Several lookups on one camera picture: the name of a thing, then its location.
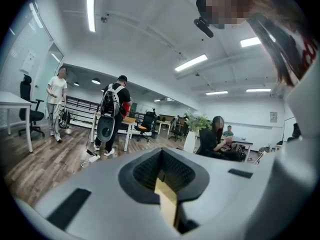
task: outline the wooden floor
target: wooden floor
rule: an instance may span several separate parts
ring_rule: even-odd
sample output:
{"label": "wooden floor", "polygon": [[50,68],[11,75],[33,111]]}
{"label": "wooden floor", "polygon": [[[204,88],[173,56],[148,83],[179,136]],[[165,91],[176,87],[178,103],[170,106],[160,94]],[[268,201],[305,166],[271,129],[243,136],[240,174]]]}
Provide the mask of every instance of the wooden floor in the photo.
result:
{"label": "wooden floor", "polygon": [[[34,206],[39,198],[56,185],[79,172],[83,162],[88,161],[90,155],[86,153],[86,143],[90,133],[89,129],[70,126],[61,130],[62,143],[57,143],[50,137],[47,122],[41,121],[45,137],[33,132],[31,134],[33,153],[29,153],[25,134],[18,136],[18,130],[24,126],[11,129],[11,135],[6,130],[0,131],[0,169],[12,195]],[[175,142],[168,139],[167,131],[162,130],[157,139],[150,138],[149,142],[141,139],[137,142],[135,136],[129,141],[127,152],[124,152],[126,136],[118,134],[113,148],[116,156],[129,156],[130,153],[152,148],[180,148],[183,149],[185,139]],[[93,144],[89,141],[88,148],[93,151]],[[101,146],[100,156],[104,156]]]}

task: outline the woman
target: woman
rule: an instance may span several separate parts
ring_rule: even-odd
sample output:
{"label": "woman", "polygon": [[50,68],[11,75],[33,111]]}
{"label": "woman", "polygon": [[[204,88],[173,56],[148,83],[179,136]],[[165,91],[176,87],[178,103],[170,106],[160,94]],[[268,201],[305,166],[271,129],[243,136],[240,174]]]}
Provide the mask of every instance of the woman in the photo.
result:
{"label": "woman", "polygon": [[49,113],[50,135],[54,136],[58,143],[61,142],[58,116],[60,113],[62,97],[64,104],[67,104],[67,82],[64,77],[66,77],[66,68],[60,67],[58,75],[50,79],[46,89],[47,93],[49,94],[47,108]]}
{"label": "woman", "polygon": [[315,60],[318,45],[294,0],[197,0],[200,15],[218,29],[247,21],[271,57],[278,81],[294,86]]}
{"label": "woman", "polygon": [[240,162],[240,154],[236,151],[222,151],[221,148],[227,143],[232,142],[232,137],[225,137],[221,142],[225,122],[221,116],[216,116],[212,120],[211,131],[207,131],[201,143],[199,155],[223,160]]}

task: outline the white desk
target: white desk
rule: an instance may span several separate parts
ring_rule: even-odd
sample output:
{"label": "white desk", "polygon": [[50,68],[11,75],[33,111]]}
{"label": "white desk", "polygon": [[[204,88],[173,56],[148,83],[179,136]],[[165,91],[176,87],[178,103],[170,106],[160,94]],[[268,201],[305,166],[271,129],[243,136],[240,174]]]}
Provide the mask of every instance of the white desk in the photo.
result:
{"label": "white desk", "polygon": [[26,109],[25,111],[25,132],[26,132],[26,141],[28,142],[28,147],[30,153],[33,152],[31,145],[30,137],[30,107],[32,103],[24,100],[23,98],[14,95],[8,91],[0,91],[0,109],[7,109],[6,111],[6,120],[8,127],[8,135],[11,135],[10,129],[10,109]]}
{"label": "white desk", "polygon": [[[100,112],[96,112],[93,115],[93,123],[92,123],[92,127],[91,127],[91,143],[93,143],[95,141],[96,123],[97,123],[97,119],[99,119],[100,117],[101,117]],[[124,144],[124,151],[125,152],[127,151],[127,148],[128,148],[129,139],[131,140],[131,138],[132,138],[132,128],[134,126],[135,121],[136,121],[135,118],[131,118],[131,117],[124,118],[121,123],[128,125],[128,130],[127,131],[119,130],[117,132],[117,133],[120,133],[120,134],[121,133],[126,134],[125,144]]]}
{"label": "white desk", "polygon": [[168,133],[166,135],[169,135],[171,122],[170,121],[160,121],[160,120],[157,120],[156,122],[160,124],[159,125],[158,134],[160,134],[161,125],[168,125],[169,126],[168,127]]}
{"label": "white desk", "polygon": [[253,145],[253,143],[252,143],[252,142],[245,141],[245,140],[243,140],[243,139],[241,139],[241,138],[238,138],[238,137],[233,137],[232,143],[234,143],[234,144],[239,144],[239,145],[243,145],[243,146],[249,146],[249,147],[248,147],[248,153],[246,154],[246,157],[245,157],[245,160],[244,160],[244,162],[247,162],[247,160],[248,160],[248,158],[249,158],[251,146]]}

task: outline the hair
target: hair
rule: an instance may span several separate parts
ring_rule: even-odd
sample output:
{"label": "hair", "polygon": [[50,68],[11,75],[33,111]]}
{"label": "hair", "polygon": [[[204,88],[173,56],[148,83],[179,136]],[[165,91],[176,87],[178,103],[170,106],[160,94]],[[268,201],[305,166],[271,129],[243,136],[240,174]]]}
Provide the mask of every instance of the hair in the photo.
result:
{"label": "hair", "polygon": [[58,70],[57,76],[59,76],[59,72],[60,72],[60,70],[62,70],[62,69],[65,69],[65,72],[67,73],[67,69],[66,69],[64,66],[61,66],[61,67],[59,68],[59,70]]}
{"label": "hair", "polygon": [[[211,131],[216,132],[216,122],[218,120],[222,120],[223,121],[223,126],[225,125],[224,119],[220,115],[217,115],[212,120]],[[218,131],[215,133],[216,141],[217,141],[218,144],[221,142],[221,136],[222,136],[223,131],[224,131],[224,127],[219,128]]]}
{"label": "hair", "polygon": [[125,75],[120,75],[117,79],[117,81],[120,81],[120,82],[128,82],[128,79]]}
{"label": "hair", "polygon": [[[313,37],[304,15],[294,0],[248,1],[249,10],[258,9],[259,12],[249,17],[247,22],[270,55],[277,71],[278,81],[293,87],[289,69],[298,80],[301,80],[308,70],[308,65],[301,60],[295,40],[274,22],[293,32],[298,31],[304,38],[312,41]],[[198,2],[197,6],[201,14],[205,4],[201,1],[201,4]]]}

